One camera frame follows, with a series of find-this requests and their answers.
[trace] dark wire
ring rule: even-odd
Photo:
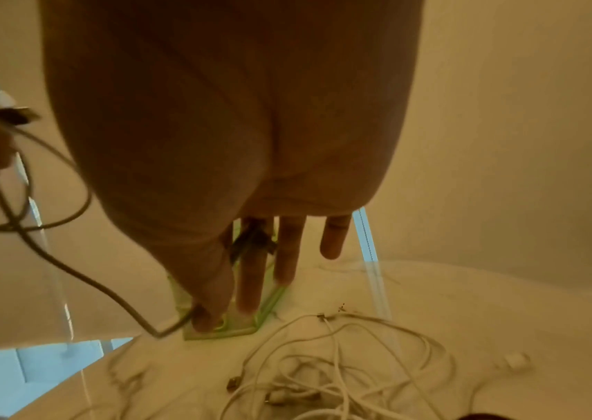
[[[15,132],[16,134],[20,134],[21,136],[26,137],[26,138],[36,142],[38,145],[47,149],[51,154],[55,155],[61,161],[66,163],[82,179],[82,175],[80,174],[80,171],[77,169],[77,166],[74,164],[74,162],[72,162],[70,159],[65,157],[65,155],[63,155],[61,152],[56,150],[54,147],[52,147],[48,143],[45,143],[43,140],[32,135],[31,133],[28,133],[27,131],[24,131],[24,130],[17,128],[15,126],[12,126],[12,125],[8,125],[7,123],[5,123],[3,121],[0,121],[0,123],[4,127],[8,128],[10,131]],[[196,307],[194,309],[191,309],[177,323],[175,323],[174,325],[165,329],[164,331],[158,331],[148,321],[146,321],[146,319],[144,319],[144,317],[141,316],[128,302],[126,302],[125,299],[123,299],[119,295],[117,295],[116,292],[114,292],[113,290],[111,290],[107,286],[96,282],[95,280],[93,280],[89,276],[84,275],[84,274],[80,273],[79,271],[75,270],[74,268],[68,266],[64,262],[55,258],[50,253],[46,252],[38,244],[36,244],[35,241],[28,234],[29,232],[32,232],[35,230],[44,230],[44,229],[49,229],[49,228],[55,228],[58,226],[63,226],[64,224],[75,220],[76,218],[78,218],[79,216],[84,214],[84,212],[86,212],[86,210],[89,208],[89,206],[91,205],[91,201],[93,199],[93,195],[91,193],[91,189],[86,185],[86,183],[84,183],[86,186],[86,201],[84,202],[84,205],[77,212],[73,213],[71,216],[66,217],[65,219],[56,221],[54,223],[48,223],[48,224],[44,224],[44,225],[40,225],[40,226],[31,226],[31,227],[22,226],[21,220],[26,216],[26,214],[28,213],[28,210],[30,208],[29,198],[33,192],[33,187],[31,185],[32,179],[30,177],[30,172],[28,170],[27,160],[21,154],[20,154],[20,157],[21,157],[22,162],[24,164],[24,168],[26,171],[26,178],[28,179],[28,184],[25,188],[25,202],[24,202],[22,210],[19,212],[19,214],[15,214],[12,211],[12,208],[10,207],[8,200],[3,195],[3,192],[1,191],[1,188],[0,188],[0,208],[1,208],[1,211],[3,212],[3,214],[6,216],[6,219],[8,220],[7,223],[0,224],[0,232],[17,233],[19,235],[19,237],[21,238],[21,240],[29,248],[31,248],[31,250],[33,250],[33,252],[35,252],[39,257],[46,260],[47,262],[49,262],[53,266],[68,273],[69,275],[72,275],[73,277],[83,281],[84,283],[88,284],[89,286],[93,287],[94,289],[97,289],[98,291],[109,296],[114,302],[116,302],[119,306],[121,306],[148,334],[150,334],[151,336],[153,336],[155,338],[163,338],[163,337],[166,337],[166,336],[174,333],[175,331],[178,331],[179,329],[184,327],[192,319],[193,313],[195,311],[199,310],[200,308]],[[243,251],[248,246],[252,245],[253,243],[256,243],[257,235],[261,232],[262,232],[261,229],[259,229],[257,226],[253,226],[253,227],[246,229],[246,231],[241,233],[241,235],[237,238],[237,240],[234,241],[234,243],[232,245],[232,249],[230,250],[230,259],[231,259],[232,263],[236,262],[236,260],[240,256],[240,254],[243,253]]]

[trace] white table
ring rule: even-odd
[[[393,319],[436,338],[458,361],[455,379],[434,394],[447,416],[462,414],[465,385],[479,369],[504,354],[524,351],[534,369],[489,385],[479,393],[475,408],[516,420],[592,419],[592,300],[457,266],[382,262],[380,267]],[[277,316],[284,320],[334,311],[343,303],[350,311],[375,313],[364,270],[364,264],[332,264],[300,271],[278,304]],[[116,419],[126,409],[118,418],[214,419],[227,396],[230,372],[281,320],[273,317],[253,336],[225,340],[141,337],[13,418]],[[289,334],[320,332],[313,328],[304,323]],[[118,381],[138,372],[146,373],[128,406]],[[432,414],[423,410],[420,418]]]

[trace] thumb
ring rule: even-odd
[[[227,311],[234,293],[229,253],[219,239],[186,246],[152,246],[149,252],[191,296],[192,326],[211,331]]]

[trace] table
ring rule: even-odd
[[[342,304],[349,311],[375,313],[368,268],[376,269],[355,263],[299,271],[275,316],[253,336],[198,342],[184,342],[179,336],[162,341],[139,337],[13,419],[214,419],[227,396],[231,372],[285,319],[335,311]],[[380,270],[393,319],[436,338],[457,359],[455,379],[447,390],[434,394],[449,418],[462,414],[460,395],[475,372],[490,360],[524,351],[534,369],[483,389],[476,409],[516,420],[592,419],[592,300],[444,264],[381,262]],[[294,334],[312,334],[309,329],[312,326],[305,325]],[[120,391],[120,384],[130,383]],[[128,389],[130,399],[123,397]],[[433,417],[423,411],[419,418]]]

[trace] white surface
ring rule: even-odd
[[[534,370],[483,389],[476,409],[517,420],[592,419],[592,301],[468,268],[411,262],[381,266],[394,320],[439,340],[458,361],[454,382],[434,393],[446,415],[462,414],[464,396],[478,372],[505,354],[524,351]],[[300,313],[334,311],[342,303],[348,311],[373,312],[363,264],[301,270],[276,313],[280,319],[291,319]],[[124,408],[126,420],[214,418],[227,396],[227,379],[249,348],[280,322],[272,319],[254,336],[225,340],[139,338],[14,418],[113,418]],[[289,335],[314,335],[319,332],[314,328]],[[358,359],[360,354],[367,359],[373,349],[365,343],[358,340],[349,357]],[[409,343],[400,341],[400,346],[408,359]],[[124,400],[118,381],[127,384],[140,372],[145,372],[141,385]],[[419,419],[430,416],[423,410]]]

